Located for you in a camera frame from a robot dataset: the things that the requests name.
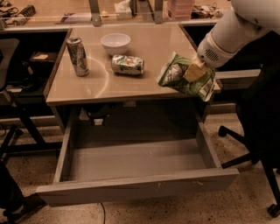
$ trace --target white bowl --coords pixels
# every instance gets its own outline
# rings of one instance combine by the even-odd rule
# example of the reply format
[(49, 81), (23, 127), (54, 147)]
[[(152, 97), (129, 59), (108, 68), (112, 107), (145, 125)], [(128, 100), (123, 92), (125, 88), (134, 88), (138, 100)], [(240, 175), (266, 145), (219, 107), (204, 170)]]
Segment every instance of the white bowl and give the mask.
[(111, 33), (104, 36), (101, 43), (109, 55), (122, 55), (129, 50), (130, 37), (122, 33)]

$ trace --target green snack bag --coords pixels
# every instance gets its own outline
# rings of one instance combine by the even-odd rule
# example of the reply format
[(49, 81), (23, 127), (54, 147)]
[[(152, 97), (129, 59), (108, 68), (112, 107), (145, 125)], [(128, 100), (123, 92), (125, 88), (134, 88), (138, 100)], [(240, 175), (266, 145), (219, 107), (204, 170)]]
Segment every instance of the green snack bag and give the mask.
[(215, 72), (210, 68), (205, 71), (200, 69), (195, 73), (197, 79), (194, 79), (193, 76), (190, 76), (192, 70), (188, 71), (192, 63), (191, 59), (184, 58), (174, 52), (163, 66), (157, 77), (157, 83), (161, 87), (173, 88), (180, 93), (199, 97), (203, 102), (207, 102), (214, 91)]

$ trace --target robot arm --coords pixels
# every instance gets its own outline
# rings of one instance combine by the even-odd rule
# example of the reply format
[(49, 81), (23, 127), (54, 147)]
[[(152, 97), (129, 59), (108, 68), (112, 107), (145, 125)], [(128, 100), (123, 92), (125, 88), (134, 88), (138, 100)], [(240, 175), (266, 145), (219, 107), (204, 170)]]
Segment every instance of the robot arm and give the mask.
[(280, 1), (231, 0), (232, 8), (225, 13), (198, 47), (197, 59), (206, 67), (223, 66), (246, 44), (269, 31), (279, 32)]

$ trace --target chair leg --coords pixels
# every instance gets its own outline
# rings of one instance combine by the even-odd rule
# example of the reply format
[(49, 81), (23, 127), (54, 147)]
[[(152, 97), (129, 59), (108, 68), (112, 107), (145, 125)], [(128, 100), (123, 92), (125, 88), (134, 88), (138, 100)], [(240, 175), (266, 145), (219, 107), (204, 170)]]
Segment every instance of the chair leg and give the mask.
[(0, 158), (3, 156), (3, 154), (5, 153), (5, 150), (7, 149), (7, 146), (9, 145), (14, 133), (17, 131), (17, 125), (13, 124), (10, 127), (10, 130), (7, 134), (7, 136), (5, 137), (5, 139), (3, 140), (3, 143), (0, 147)]
[(270, 188), (273, 192), (273, 195), (276, 199), (276, 205), (272, 204), (268, 208), (268, 213), (271, 215), (271, 217), (276, 218), (280, 214), (280, 191), (279, 186), (277, 183), (277, 179), (275, 177), (275, 174), (273, 172), (273, 168), (270, 166), (269, 163), (266, 161), (262, 161), (262, 167), (265, 171), (266, 177), (269, 181)]
[(244, 156), (237, 157), (237, 158), (235, 158), (235, 159), (233, 159), (233, 160), (230, 160), (230, 161), (228, 161), (228, 162), (222, 164), (221, 167), (224, 168), (224, 169), (226, 169), (226, 168), (228, 168), (228, 167), (230, 167), (230, 166), (238, 165), (238, 164), (247, 162), (247, 161), (249, 161), (249, 160), (251, 160), (251, 159), (252, 159), (251, 153), (248, 153), (248, 154), (246, 154), (246, 155), (244, 155)]
[(220, 137), (225, 137), (227, 134), (230, 135), (231, 137), (235, 138), (238, 142), (245, 144), (244, 136), (237, 134), (236, 132), (232, 131), (231, 129), (226, 128), (225, 126), (220, 126), (218, 135)]

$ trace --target soda can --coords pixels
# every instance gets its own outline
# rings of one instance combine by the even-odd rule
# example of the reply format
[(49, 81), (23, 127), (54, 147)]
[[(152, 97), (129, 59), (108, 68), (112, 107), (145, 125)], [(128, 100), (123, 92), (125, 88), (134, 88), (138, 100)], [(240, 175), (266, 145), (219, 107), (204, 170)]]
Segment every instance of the soda can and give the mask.
[(114, 55), (111, 67), (115, 73), (140, 75), (144, 73), (144, 60), (132, 56)]
[(87, 55), (80, 38), (68, 38), (67, 49), (70, 55), (73, 69), (77, 76), (85, 76), (89, 73)]

